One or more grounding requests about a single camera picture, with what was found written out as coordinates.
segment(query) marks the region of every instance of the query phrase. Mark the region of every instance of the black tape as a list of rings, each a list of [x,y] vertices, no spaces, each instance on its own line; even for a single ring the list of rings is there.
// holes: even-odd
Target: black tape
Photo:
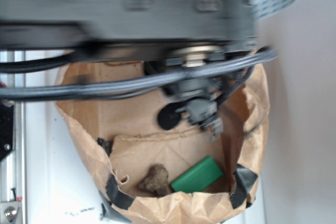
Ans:
[[[251,191],[258,175],[250,169],[237,165],[235,172],[236,177],[236,191],[231,197],[231,204],[234,209],[240,207],[247,198],[248,193]]]
[[[112,145],[113,145],[113,141],[106,141],[102,138],[98,138],[97,139],[97,143],[103,147],[104,151],[106,152],[106,154],[108,156],[110,156],[111,152],[112,152]]]
[[[100,195],[100,197],[102,198],[102,201],[103,201],[103,203],[102,203],[102,214],[100,215],[101,220],[103,218],[107,218],[107,219],[115,220],[115,221],[118,221],[118,222],[121,222],[121,223],[127,223],[127,224],[131,223],[131,221],[129,219],[127,219],[124,215],[117,212],[116,210],[114,210],[111,207],[111,202],[109,202],[101,192],[99,192],[99,195]]]
[[[249,208],[252,206],[252,203],[251,202],[246,202],[246,208]]]
[[[134,201],[133,197],[119,190],[115,177],[112,174],[110,174],[110,178],[106,184],[106,193],[112,204],[124,210],[127,210]]]

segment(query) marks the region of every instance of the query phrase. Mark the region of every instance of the white wall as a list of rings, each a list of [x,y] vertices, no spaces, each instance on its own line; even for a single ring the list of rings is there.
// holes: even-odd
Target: white wall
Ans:
[[[266,65],[267,223],[336,223],[336,0],[298,0],[259,28],[279,49]]]

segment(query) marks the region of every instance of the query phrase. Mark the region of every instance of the metal frame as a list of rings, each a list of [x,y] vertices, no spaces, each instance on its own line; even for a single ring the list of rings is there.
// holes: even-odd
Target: metal frame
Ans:
[[[25,53],[1,52],[1,61],[25,60]],[[24,87],[24,74],[1,75],[9,87]],[[25,156],[25,105],[17,102],[14,105],[14,134],[13,151],[0,163],[0,221],[1,223],[26,224],[26,156]],[[15,218],[9,222],[5,217],[5,211],[14,207]]]

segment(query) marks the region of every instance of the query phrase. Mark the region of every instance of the robotic arm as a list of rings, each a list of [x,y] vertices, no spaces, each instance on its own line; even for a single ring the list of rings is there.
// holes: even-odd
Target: robotic arm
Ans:
[[[56,58],[0,63],[0,72],[143,61],[147,73],[117,82],[0,89],[0,98],[126,99],[163,87],[176,102],[158,114],[162,128],[172,129],[185,113],[191,124],[210,127],[216,139],[223,131],[218,106],[255,64],[276,56],[271,48],[253,54],[256,37],[251,0],[0,0],[0,49],[73,50]]]

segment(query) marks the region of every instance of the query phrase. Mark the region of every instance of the screw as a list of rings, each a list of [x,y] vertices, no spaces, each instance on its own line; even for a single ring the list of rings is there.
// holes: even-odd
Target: screw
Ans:
[[[5,144],[4,148],[5,148],[6,151],[10,151],[12,147],[11,147],[10,144]]]
[[[9,222],[12,222],[17,214],[17,210],[14,207],[8,207],[5,210],[5,217]]]
[[[15,104],[15,101],[12,100],[7,100],[7,99],[3,99],[2,100],[2,104],[8,108],[13,107]]]

